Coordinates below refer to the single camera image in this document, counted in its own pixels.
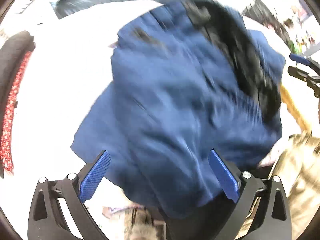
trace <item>bolt head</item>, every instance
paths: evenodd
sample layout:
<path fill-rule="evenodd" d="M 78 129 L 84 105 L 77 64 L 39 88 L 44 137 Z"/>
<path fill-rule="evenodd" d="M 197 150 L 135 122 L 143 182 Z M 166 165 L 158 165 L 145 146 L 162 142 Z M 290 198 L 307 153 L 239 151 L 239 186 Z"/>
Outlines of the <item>bolt head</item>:
<path fill-rule="evenodd" d="M 41 177 L 40 179 L 39 179 L 39 182 L 40 183 L 44 183 L 46 181 L 46 177 Z"/>
<path fill-rule="evenodd" d="M 76 178 L 76 176 L 77 175 L 75 173 L 70 173 L 70 174 L 68 174 L 68 179 L 73 180 Z"/>
<path fill-rule="evenodd" d="M 273 180 L 275 181 L 275 182 L 280 182 L 280 177 L 279 176 L 273 176 Z"/>
<path fill-rule="evenodd" d="M 245 179 L 250 179 L 251 174 L 250 174 L 250 172 L 244 171 L 244 172 L 242 172 L 242 177 L 244 177 Z"/>

